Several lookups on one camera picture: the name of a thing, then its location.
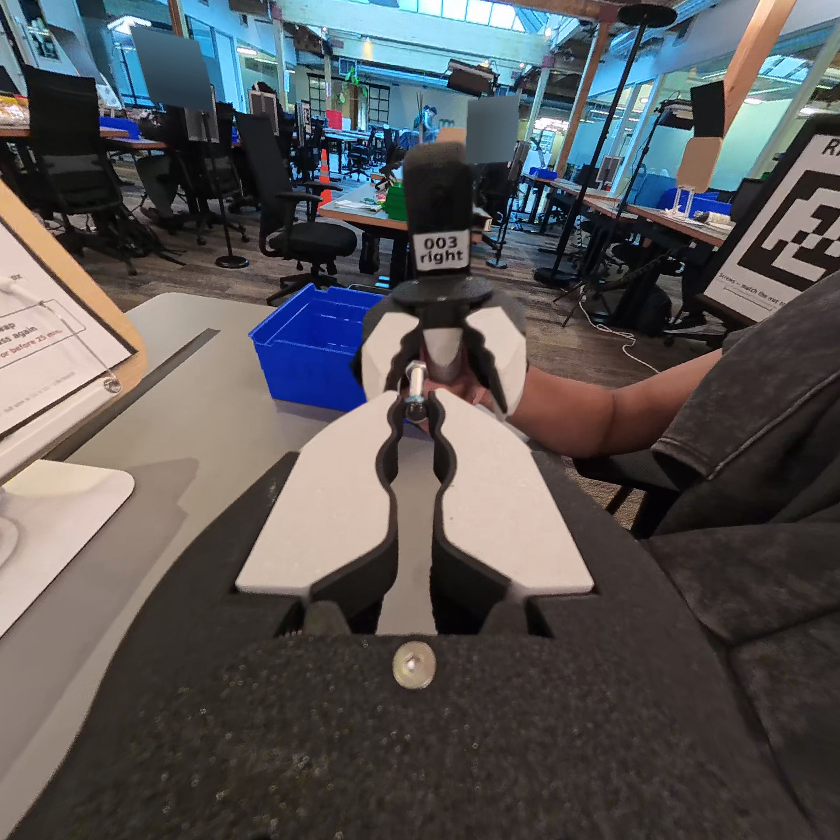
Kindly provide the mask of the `person's right hand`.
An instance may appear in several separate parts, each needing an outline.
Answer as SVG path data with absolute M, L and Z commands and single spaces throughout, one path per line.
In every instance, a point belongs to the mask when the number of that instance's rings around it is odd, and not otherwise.
M 545 375 L 535 365 L 530 365 L 525 385 L 516 411 L 503 421 L 527 439 L 532 448 L 553 452 L 549 432 L 545 426 L 545 408 L 542 383 Z M 448 389 L 470 405 L 478 406 L 495 416 L 497 404 L 490 390 L 479 383 L 477 375 L 466 365 L 461 374 L 450 384 Z

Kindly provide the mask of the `person's right forearm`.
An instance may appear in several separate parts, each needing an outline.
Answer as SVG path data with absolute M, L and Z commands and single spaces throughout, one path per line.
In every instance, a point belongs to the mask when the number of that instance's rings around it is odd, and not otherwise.
M 652 447 L 721 360 L 717 350 L 619 389 L 545 374 L 545 426 L 554 452 L 572 458 Z

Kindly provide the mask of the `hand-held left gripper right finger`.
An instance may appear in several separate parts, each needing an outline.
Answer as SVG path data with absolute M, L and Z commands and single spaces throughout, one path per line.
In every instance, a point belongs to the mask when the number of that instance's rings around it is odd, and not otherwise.
M 475 561 L 508 597 L 591 593 L 592 575 L 529 446 L 455 394 L 430 396 L 434 539 L 444 557 Z

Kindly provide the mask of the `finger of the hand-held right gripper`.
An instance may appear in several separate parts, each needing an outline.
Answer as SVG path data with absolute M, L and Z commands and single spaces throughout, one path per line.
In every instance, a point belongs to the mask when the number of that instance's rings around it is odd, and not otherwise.
M 361 386 L 365 401 L 371 403 L 384 392 L 394 391 L 402 378 L 396 372 L 403 356 L 403 342 L 420 326 L 419 318 L 404 311 L 383 314 L 360 351 Z
M 481 308 L 469 315 L 469 339 L 497 416 L 511 417 L 522 399 L 529 371 L 523 329 L 506 309 Z

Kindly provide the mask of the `tan and black board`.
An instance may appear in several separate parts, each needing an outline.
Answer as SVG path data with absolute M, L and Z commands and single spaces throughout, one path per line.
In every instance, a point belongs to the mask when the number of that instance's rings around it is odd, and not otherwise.
M 690 105 L 694 133 L 676 174 L 680 190 L 704 193 L 710 183 L 726 132 L 725 86 L 722 80 L 693 87 Z

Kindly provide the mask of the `wooden background table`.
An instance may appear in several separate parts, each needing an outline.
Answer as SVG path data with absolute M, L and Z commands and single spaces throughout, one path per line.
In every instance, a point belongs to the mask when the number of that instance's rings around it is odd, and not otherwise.
M 405 221 L 389 219 L 385 210 L 381 208 L 372 212 L 370 208 L 356 206 L 357 204 L 361 205 L 365 198 L 375 195 L 372 185 L 368 184 L 354 188 L 350 193 L 353 197 L 323 204 L 319 209 L 320 214 L 324 217 L 349 223 L 370 224 L 375 227 L 390 228 L 398 232 L 407 230 Z M 657 224 L 680 235 L 711 245 L 714 248 L 722 246 L 734 229 L 733 224 L 702 223 L 678 212 L 646 206 L 628 204 L 620 213 L 618 211 L 619 203 L 615 195 L 600 190 L 595 190 L 593 196 L 586 196 L 583 200 L 583 206 L 587 209 L 606 215 L 609 218 L 617 218 L 621 223 L 632 223 L 638 219 L 643 219 L 651 224 Z

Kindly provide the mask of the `blue plastic bin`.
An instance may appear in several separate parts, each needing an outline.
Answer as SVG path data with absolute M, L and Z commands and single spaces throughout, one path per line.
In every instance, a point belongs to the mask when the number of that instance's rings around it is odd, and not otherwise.
M 353 373 L 366 313 L 382 295 L 307 284 L 249 332 L 270 395 L 348 412 L 365 402 Z

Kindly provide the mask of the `grey desk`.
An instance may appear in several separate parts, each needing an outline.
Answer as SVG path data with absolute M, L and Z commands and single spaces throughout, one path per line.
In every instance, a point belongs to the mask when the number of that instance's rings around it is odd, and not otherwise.
M 296 634 L 302 608 L 236 592 L 288 468 L 335 415 L 282 408 L 247 338 L 255 305 L 163 295 L 130 313 L 154 356 L 216 336 L 71 458 L 127 468 L 136 500 L 2 643 L 2 749 L 81 672 L 114 623 L 120 645 L 73 744 L 24 792 L 2 783 L 8 838 L 539 838 L 551 815 L 516 744 L 512 684 L 478 687 L 491 644 L 433 637 L 437 672 L 399 686 L 396 635 Z M 28 812 L 24 806 L 31 801 Z

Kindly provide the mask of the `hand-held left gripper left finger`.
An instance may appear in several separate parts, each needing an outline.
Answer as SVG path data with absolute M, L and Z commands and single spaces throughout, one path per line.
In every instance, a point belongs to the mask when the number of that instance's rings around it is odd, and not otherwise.
M 259 595 L 315 596 L 352 564 L 398 555 L 400 395 L 386 391 L 324 427 L 300 452 L 235 585 Z

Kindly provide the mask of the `black framed marker sign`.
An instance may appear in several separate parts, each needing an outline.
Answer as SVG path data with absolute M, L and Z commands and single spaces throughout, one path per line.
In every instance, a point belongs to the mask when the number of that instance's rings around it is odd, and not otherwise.
M 839 267 L 839 117 L 808 119 L 709 266 L 698 300 L 761 322 Z

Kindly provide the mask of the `hanging black monitor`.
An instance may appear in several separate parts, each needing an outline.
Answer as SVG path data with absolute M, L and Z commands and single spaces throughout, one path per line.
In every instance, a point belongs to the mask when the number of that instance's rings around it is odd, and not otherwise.
M 450 59 L 445 76 L 447 89 L 451 91 L 475 98 L 496 95 L 498 74 L 487 63 L 473 66 L 458 59 Z

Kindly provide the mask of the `printed instruction sheet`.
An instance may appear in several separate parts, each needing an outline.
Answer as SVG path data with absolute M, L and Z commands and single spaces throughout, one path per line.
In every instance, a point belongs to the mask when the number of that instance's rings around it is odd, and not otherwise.
M 137 350 L 5 222 L 1 232 L 1 435 L 97 382 Z

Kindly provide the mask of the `wooden document stand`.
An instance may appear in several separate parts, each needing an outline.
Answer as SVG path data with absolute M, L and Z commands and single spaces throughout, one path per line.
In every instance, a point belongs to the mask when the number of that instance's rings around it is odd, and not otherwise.
M 144 343 L 130 320 L 9 187 L 2 222 L 137 353 L 106 377 L 6 437 L 1 435 L 1 635 L 33 606 L 115 513 L 135 480 L 120 469 L 48 460 L 59 444 L 130 394 L 146 371 Z

